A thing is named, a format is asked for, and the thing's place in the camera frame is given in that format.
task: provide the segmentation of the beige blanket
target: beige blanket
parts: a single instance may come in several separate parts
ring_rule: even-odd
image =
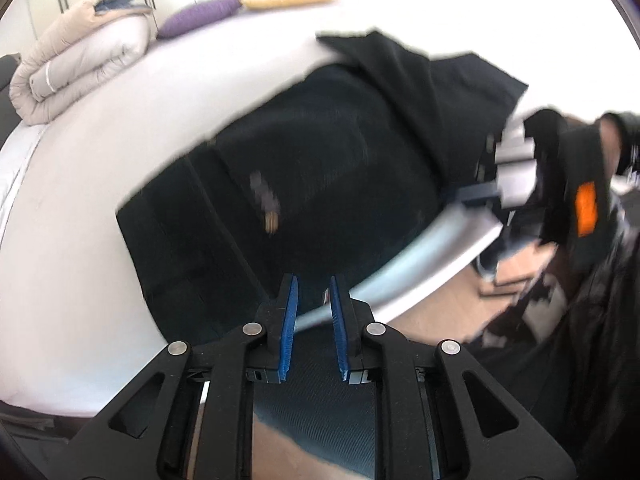
[[[9,97],[14,104],[18,115],[27,124],[49,123],[55,117],[60,115],[64,110],[77,101],[83,95],[90,92],[95,86],[104,80],[111,78],[115,70],[109,70],[108,73],[101,73],[93,76],[87,76],[88,70],[100,69],[101,65],[109,59],[94,61],[93,66],[87,66],[85,63],[82,68],[76,66],[83,62],[82,56],[74,54],[85,53],[84,48],[76,48],[82,40],[102,27],[105,24],[113,22],[118,18],[129,16],[132,14],[145,14],[150,12],[149,7],[131,7],[129,9],[109,10],[103,14],[96,14],[94,5],[100,0],[81,0],[72,6],[67,12],[62,14],[55,22],[53,22],[44,34],[38,39],[29,53],[24,56],[22,63],[16,70],[11,81]],[[137,33],[135,38],[124,37],[122,41],[128,43],[129,48],[123,48],[127,56],[127,63],[130,64],[135,59],[141,57],[148,45],[148,32],[146,39],[140,40],[140,34]],[[69,50],[69,55],[62,57],[63,53]],[[50,81],[50,63],[54,63],[57,67],[57,85]],[[111,63],[114,66],[122,68],[123,63]],[[77,84],[72,84],[77,79],[82,78]],[[47,92],[43,94],[41,88],[43,81],[47,81]]]

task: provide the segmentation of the bed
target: bed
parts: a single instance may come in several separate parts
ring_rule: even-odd
[[[317,31],[375,25],[431,56],[473,50],[530,83],[517,114],[552,103],[592,120],[608,108],[639,101],[638,90],[627,83],[637,80],[629,73],[640,75],[638,48],[608,0],[585,0],[580,11],[559,8],[547,24],[546,37],[553,41],[531,39],[531,27],[545,27],[539,9],[524,4],[506,9],[501,0],[478,0],[482,5],[469,9],[455,1],[443,8],[439,0],[396,6],[345,0],[245,13],[156,44],[139,63],[57,117],[33,153],[0,246],[0,399],[38,412],[92,416],[164,347],[114,213],[169,161],[233,118],[316,67],[339,62],[316,43]],[[600,34],[619,52],[599,66],[593,65],[594,50],[605,52],[607,45],[588,52],[575,48],[593,46],[589,6],[600,13]],[[553,59],[563,65],[551,64]],[[620,85],[612,86],[612,78]],[[422,257],[425,274],[418,280],[437,277],[430,285],[409,283],[412,291],[402,306],[379,285],[362,284],[355,297],[377,301],[381,320],[440,286],[500,231],[484,212],[447,214],[458,222],[450,236],[468,233],[471,225],[481,226],[477,236],[460,248],[462,256],[449,261],[444,274],[428,260],[446,262],[442,248],[434,256],[423,250],[429,245],[426,234],[416,240],[400,263],[414,266]],[[432,228],[452,225],[444,221]],[[393,280],[389,272],[382,271],[383,277]]]

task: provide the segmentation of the purple pillow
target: purple pillow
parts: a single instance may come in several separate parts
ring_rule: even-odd
[[[190,30],[224,20],[240,7],[240,0],[209,0],[185,7],[169,16],[156,37],[160,40],[176,38]]]

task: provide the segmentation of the person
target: person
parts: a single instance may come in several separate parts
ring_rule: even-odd
[[[540,113],[547,126],[567,127],[558,113]],[[596,124],[609,181],[629,166],[628,142],[640,121],[605,114]],[[631,459],[640,431],[639,240],[620,211],[608,256],[581,272],[560,242],[527,290],[466,343],[564,447],[580,479],[637,477]],[[330,327],[297,335],[295,373],[285,388],[257,387],[256,413],[308,452],[372,478],[373,393],[338,380],[331,338]]]

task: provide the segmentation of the floor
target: floor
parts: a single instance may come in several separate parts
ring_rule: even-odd
[[[498,280],[512,280],[539,270],[551,258],[552,247],[529,246],[500,264]],[[443,287],[425,298],[391,325],[407,337],[428,344],[444,338],[471,338],[511,298],[482,300],[485,288],[471,267],[466,267]],[[255,480],[357,480],[363,477],[323,462],[302,451],[292,440],[254,422]]]

